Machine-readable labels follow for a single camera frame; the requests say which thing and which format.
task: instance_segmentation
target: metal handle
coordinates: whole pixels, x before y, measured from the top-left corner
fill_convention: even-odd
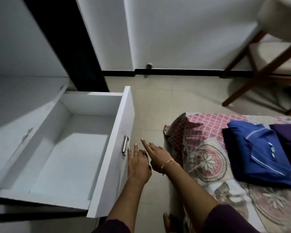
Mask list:
[[[125,136],[124,137],[124,141],[123,141],[123,145],[122,145],[122,153],[123,153],[124,156],[126,156],[126,151],[127,151],[127,147],[128,147],[128,141],[129,141],[128,136]]]

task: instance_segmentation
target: bed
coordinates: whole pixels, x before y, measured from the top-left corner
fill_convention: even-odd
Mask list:
[[[183,113],[164,133],[183,169],[222,204],[235,208],[260,232],[291,232],[291,189],[257,186],[234,179],[222,129],[232,120],[291,124],[291,117]],[[190,232],[193,226],[185,212]]]

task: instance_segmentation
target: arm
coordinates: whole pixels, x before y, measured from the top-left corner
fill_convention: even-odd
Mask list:
[[[166,163],[173,160],[167,150],[153,143],[147,144],[144,139],[141,139],[141,142],[152,159],[151,165],[155,171],[161,173],[161,167],[165,164],[163,173],[179,193],[195,231],[200,232],[211,210],[219,204],[218,201],[196,183],[177,162]]]
[[[145,151],[135,144],[134,153],[128,149],[128,179],[106,220],[117,219],[134,232],[141,192],[151,177],[151,167]]]

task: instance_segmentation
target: baseboard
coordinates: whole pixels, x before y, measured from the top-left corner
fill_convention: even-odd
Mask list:
[[[125,70],[102,70],[104,76],[117,76],[117,77],[134,77],[134,71]]]
[[[103,70],[104,76],[134,77],[141,75],[180,75],[180,76],[217,76],[223,74],[223,70],[175,70],[175,69],[135,69],[135,71]],[[253,71],[232,70],[228,76],[251,78]]]
[[[135,69],[135,74],[220,77],[223,74],[223,70]],[[232,70],[228,76],[251,78],[253,76],[253,71]]]

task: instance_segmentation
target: drawer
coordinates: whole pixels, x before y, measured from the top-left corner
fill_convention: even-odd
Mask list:
[[[0,197],[108,215],[127,178],[122,149],[134,114],[130,87],[123,93],[64,92],[2,168]]]

